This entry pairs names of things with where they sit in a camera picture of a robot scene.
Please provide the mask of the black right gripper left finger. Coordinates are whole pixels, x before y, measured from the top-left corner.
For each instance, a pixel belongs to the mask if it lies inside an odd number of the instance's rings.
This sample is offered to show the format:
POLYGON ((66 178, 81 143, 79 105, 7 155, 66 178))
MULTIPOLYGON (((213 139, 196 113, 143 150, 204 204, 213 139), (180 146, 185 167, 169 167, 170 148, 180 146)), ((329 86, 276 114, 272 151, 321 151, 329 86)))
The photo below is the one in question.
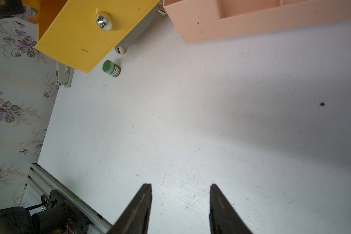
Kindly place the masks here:
POLYGON ((144 183, 107 234, 147 234, 152 205, 152 185, 144 183))

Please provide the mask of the yellow drawer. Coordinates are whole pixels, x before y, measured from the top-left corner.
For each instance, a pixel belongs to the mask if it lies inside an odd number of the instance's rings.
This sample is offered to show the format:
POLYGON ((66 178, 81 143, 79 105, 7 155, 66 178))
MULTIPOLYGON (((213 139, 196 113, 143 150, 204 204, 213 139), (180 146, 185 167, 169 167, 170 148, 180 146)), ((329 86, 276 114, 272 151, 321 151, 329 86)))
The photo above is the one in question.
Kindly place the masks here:
POLYGON ((138 42, 157 14, 158 3, 42 0, 35 48, 88 73, 117 47, 138 42))

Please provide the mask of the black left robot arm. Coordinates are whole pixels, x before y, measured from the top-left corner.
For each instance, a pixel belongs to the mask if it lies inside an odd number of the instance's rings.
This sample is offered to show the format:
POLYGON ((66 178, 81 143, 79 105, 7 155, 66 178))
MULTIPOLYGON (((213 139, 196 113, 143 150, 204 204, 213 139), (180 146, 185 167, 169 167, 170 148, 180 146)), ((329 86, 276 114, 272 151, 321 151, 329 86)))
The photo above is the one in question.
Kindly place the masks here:
POLYGON ((21 0, 0 0, 0 19, 12 18, 24 12, 21 0))

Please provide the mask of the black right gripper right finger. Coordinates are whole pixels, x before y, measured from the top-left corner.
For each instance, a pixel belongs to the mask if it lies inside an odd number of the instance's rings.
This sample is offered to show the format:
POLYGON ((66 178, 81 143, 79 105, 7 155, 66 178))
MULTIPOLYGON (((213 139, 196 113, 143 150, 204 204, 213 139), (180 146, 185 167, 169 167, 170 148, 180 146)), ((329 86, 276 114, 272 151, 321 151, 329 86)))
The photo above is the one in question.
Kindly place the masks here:
POLYGON ((211 234, 252 234, 216 184, 210 187, 211 234))

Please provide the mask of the green paint can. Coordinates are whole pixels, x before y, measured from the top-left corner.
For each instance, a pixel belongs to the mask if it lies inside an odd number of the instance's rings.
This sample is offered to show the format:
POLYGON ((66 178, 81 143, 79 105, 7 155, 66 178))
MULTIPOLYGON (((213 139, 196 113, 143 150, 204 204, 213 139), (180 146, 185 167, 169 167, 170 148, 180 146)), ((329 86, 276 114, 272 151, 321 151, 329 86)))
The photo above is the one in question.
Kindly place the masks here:
POLYGON ((116 63, 112 62, 111 60, 106 60, 103 63, 102 70, 106 74, 115 78, 118 77, 121 73, 121 67, 116 63))

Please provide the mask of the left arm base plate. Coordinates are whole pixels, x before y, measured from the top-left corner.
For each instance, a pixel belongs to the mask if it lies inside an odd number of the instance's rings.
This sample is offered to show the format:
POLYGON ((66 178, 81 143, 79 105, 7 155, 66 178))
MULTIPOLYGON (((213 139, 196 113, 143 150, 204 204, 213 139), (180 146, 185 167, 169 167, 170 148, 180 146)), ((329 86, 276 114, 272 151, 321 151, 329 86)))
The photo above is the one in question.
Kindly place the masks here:
POLYGON ((86 234, 90 220, 64 195, 52 190, 45 209, 31 215, 35 234, 86 234))

